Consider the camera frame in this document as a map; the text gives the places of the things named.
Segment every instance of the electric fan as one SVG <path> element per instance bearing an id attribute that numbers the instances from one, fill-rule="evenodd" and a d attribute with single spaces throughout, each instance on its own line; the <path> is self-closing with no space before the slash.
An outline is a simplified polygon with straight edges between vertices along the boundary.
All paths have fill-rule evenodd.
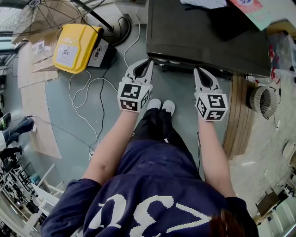
<path id="1" fill-rule="evenodd" d="M 20 37 L 49 30 L 81 19 L 87 13 L 104 28 L 104 39 L 112 45 L 124 41 L 131 30 L 124 16 L 106 22 L 93 11 L 104 0 L 0 0 L 0 36 Z"/>

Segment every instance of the white sneaker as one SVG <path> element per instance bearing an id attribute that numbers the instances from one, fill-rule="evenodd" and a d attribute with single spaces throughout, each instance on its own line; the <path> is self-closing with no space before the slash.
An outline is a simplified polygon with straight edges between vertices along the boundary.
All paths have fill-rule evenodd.
<path id="1" fill-rule="evenodd" d="M 172 102 L 171 100 L 166 100 L 163 103 L 162 109 L 165 109 L 167 112 L 170 112 L 173 115 L 173 113 L 175 111 L 175 103 Z"/>
<path id="2" fill-rule="evenodd" d="M 36 132 L 36 130 L 37 130 L 37 127 L 36 127 L 36 124 L 34 123 L 33 128 L 32 128 L 32 132 Z"/>
<path id="3" fill-rule="evenodd" d="M 148 103 L 147 110 L 154 109 L 154 108 L 160 109 L 160 107 L 161 107 L 160 99 L 152 99 Z"/>

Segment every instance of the white label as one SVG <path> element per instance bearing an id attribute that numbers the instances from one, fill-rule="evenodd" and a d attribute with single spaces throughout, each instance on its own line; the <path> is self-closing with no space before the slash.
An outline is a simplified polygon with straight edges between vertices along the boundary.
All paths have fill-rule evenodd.
<path id="1" fill-rule="evenodd" d="M 78 51 L 77 47 L 61 44 L 57 51 L 57 56 L 55 61 L 64 66 L 72 68 L 77 51 Z"/>
<path id="2" fill-rule="evenodd" d="M 105 213 L 105 215 L 112 216 L 111 222 L 105 226 L 102 224 L 102 210 L 105 206 L 105 204 L 108 201 L 113 201 L 114 206 L 113 206 L 113 211 L 111 212 L 110 210 Z M 173 227 L 170 227 L 167 229 L 167 233 L 173 232 L 173 231 L 179 231 L 182 229 L 188 229 L 188 228 L 194 228 L 200 225 L 203 225 L 205 223 L 210 222 L 211 217 L 206 216 L 205 214 L 202 214 L 201 212 L 191 208 L 187 207 L 185 205 L 182 205 L 180 203 L 176 203 L 176 206 L 173 206 L 174 204 L 174 199 L 172 196 L 158 196 L 154 195 L 152 197 L 149 197 L 145 199 L 143 202 L 139 203 L 134 211 L 134 220 L 138 223 L 137 226 L 133 227 L 130 232 L 129 236 L 130 237 L 143 237 L 143 233 L 145 230 L 155 224 L 157 220 L 155 220 L 149 213 L 149 206 L 153 202 L 160 202 L 164 206 L 164 209 L 159 209 L 159 213 L 156 214 L 155 216 L 161 215 L 163 212 L 165 212 L 166 209 L 168 208 L 178 208 L 184 212 L 186 212 L 188 215 L 192 215 L 193 217 L 196 217 L 196 221 L 189 222 L 189 223 L 182 223 L 179 225 L 175 225 Z M 123 214 L 125 212 L 125 208 L 127 205 L 127 200 L 125 199 L 124 196 L 121 194 L 115 194 L 114 196 L 108 198 L 105 203 L 99 203 L 99 206 L 102 207 L 98 213 L 95 215 L 95 217 L 91 220 L 88 228 L 90 229 L 97 229 L 97 228 L 107 228 L 107 227 L 116 227 L 116 228 L 121 228 L 121 220 L 123 218 Z"/>
<path id="3" fill-rule="evenodd" d="M 104 55 L 107 51 L 108 43 L 101 39 L 97 48 L 95 48 L 92 52 L 91 58 L 89 59 L 88 66 L 91 67 L 99 67 L 103 61 Z"/>

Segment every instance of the yellow lid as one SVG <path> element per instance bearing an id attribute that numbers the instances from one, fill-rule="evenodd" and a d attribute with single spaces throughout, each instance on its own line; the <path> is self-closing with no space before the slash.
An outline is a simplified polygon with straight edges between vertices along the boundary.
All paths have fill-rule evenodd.
<path id="1" fill-rule="evenodd" d="M 103 28 L 97 26 L 92 28 L 81 24 L 64 25 L 55 47 L 54 65 L 74 74 L 85 70 L 98 39 L 98 33 L 101 37 L 103 31 Z"/>

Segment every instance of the black and white marker cube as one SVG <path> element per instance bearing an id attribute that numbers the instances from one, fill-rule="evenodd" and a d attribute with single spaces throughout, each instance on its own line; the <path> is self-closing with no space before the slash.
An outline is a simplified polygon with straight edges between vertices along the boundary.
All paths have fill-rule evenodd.
<path id="1" fill-rule="evenodd" d="M 117 99 L 122 110 L 140 112 L 149 100 L 151 87 L 120 82 Z"/>
<path id="2" fill-rule="evenodd" d="M 221 121 L 228 110 L 226 94 L 199 93 L 195 107 L 204 120 Z"/>

